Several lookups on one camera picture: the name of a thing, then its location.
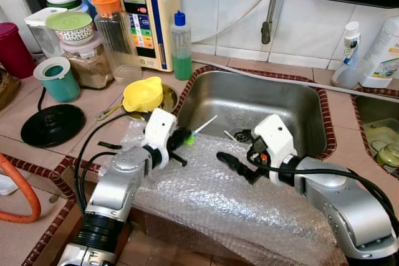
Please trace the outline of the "patterned bowl green lid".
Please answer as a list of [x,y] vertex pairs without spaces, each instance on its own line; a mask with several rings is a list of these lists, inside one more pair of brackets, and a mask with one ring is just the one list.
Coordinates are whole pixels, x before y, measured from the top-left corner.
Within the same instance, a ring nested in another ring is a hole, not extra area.
[[69,45],[89,43],[96,35],[91,16],[79,11],[55,13],[46,19],[46,27],[54,30],[57,38]]

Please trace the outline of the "black kettle base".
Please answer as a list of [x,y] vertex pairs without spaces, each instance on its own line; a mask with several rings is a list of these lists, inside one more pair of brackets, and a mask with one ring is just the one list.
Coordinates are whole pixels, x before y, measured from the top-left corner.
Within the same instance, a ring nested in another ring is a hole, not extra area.
[[71,104],[58,104],[42,108],[46,89],[37,102],[38,111],[33,114],[21,129],[23,143],[36,148],[51,148],[75,137],[85,126],[86,117],[80,107]]

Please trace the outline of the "white flat object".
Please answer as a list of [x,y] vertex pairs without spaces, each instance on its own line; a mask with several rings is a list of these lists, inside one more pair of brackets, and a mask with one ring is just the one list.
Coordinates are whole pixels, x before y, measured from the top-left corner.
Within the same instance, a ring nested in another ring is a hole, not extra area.
[[17,190],[17,184],[9,176],[0,174],[0,196],[11,195]]

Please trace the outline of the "maroon plastic container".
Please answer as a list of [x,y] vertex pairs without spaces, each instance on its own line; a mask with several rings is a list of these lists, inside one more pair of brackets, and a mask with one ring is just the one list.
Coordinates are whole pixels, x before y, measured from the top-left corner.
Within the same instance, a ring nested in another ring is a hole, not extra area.
[[31,77],[36,69],[15,23],[0,23],[0,65],[19,79]]

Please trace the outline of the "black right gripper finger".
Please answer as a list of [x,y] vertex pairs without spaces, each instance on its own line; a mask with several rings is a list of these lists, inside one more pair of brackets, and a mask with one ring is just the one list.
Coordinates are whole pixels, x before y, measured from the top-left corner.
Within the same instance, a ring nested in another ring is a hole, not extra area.
[[229,169],[234,170],[237,175],[245,178],[250,184],[256,184],[262,174],[259,170],[250,169],[248,166],[243,164],[236,156],[227,154],[225,152],[217,152],[216,158],[225,164]]

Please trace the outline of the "green liquid bottle blue cap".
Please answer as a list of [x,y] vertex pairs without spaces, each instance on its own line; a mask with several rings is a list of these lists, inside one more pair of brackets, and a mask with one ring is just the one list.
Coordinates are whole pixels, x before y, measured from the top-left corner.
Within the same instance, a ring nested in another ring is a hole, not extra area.
[[171,63],[176,79],[188,80],[192,76],[191,29],[184,12],[173,15],[171,32]]

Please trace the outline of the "white detergent bottle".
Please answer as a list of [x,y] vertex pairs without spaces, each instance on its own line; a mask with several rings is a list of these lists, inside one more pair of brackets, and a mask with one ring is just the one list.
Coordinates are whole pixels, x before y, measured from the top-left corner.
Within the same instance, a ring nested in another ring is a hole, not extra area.
[[360,85],[387,88],[399,67],[399,16],[388,18],[364,57]]

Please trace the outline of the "round steel bowl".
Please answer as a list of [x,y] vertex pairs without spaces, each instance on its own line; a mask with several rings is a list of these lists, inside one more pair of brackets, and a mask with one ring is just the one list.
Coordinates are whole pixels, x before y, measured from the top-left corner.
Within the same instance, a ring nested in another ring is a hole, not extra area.
[[[166,110],[166,112],[173,112],[175,109],[176,103],[178,101],[178,96],[174,90],[171,89],[168,85],[162,84],[163,87],[163,101],[160,104],[159,108]],[[134,114],[148,114],[151,112],[131,112]]]

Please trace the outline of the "yellow plastic funnel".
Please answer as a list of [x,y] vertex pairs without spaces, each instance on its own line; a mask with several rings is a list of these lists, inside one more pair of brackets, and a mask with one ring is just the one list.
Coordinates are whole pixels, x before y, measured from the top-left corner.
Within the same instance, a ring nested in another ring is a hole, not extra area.
[[122,107],[126,112],[153,112],[162,101],[162,78],[158,76],[140,79],[123,90]]

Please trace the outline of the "glass jar brown powder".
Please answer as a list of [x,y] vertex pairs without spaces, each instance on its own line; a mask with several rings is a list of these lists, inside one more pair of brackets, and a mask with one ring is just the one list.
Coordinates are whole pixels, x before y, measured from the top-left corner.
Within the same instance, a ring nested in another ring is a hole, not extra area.
[[71,71],[81,87],[99,90],[114,81],[102,38],[98,34],[82,45],[60,42],[60,46],[62,56],[68,58]]

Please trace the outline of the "clear pitcher orange lid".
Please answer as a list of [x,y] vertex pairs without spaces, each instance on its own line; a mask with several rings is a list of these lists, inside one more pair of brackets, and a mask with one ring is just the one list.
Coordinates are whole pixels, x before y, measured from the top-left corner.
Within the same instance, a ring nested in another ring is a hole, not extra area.
[[142,78],[143,70],[131,45],[128,16],[122,0],[92,0],[97,15],[94,24],[105,47],[112,76],[116,83],[128,85]]

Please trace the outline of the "small green white brush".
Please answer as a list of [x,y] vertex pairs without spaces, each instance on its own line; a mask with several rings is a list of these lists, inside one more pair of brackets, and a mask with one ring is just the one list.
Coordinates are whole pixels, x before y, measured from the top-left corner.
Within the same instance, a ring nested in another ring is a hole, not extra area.
[[200,132],[202,132],[202,130],[205,129],[206,126],[211,124],[212,121],[214,121],[214,119],[216,119],[217,117],[218,116],[215,115],[214,117],[208,119],[208,121],[205,121],[205,123],[203,123],[202,125],[198,126],[197,129],[192,130],[191,134],[189,135],[189,137],[186,139],[186,141],[183,144],[188,145],[188,146],[193,146],[195,143],[196,135],[198,135]]

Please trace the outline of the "clear container white lid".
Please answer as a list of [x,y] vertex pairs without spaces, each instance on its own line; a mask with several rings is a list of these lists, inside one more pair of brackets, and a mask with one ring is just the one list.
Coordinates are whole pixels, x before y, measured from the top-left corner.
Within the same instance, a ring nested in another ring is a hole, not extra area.
[[56,32],[46,26],[46,19],[60,12],[67,12],[67,9],[46,7],[30,16],[26,16],[24,19],[38,47],[40,47],[46,58],[60,57],[63,54],[62,47],[60,46],[60,39],[57,37]]

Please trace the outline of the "clear bubble wrap sheet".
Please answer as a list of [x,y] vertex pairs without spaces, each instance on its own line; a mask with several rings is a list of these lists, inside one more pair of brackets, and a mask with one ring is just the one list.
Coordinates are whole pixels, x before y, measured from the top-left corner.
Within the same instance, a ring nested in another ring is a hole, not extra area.
[[243,160],[247,147],[201,134],[177,150],[187,166],[171,161],[143,178],[134,206],[160,218],[148,221],[150,235],[257,266],[347,263],[327,219],[294,188],[266,178],[250,184],[217,152]]

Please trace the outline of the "wicker basket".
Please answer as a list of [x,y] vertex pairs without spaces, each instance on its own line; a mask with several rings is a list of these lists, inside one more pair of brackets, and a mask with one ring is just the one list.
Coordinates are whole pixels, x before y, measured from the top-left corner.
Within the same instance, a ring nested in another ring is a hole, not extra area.
[[19,78],[9,74],[7,70],[0,69],[0,112],[11,106],[21,84]]

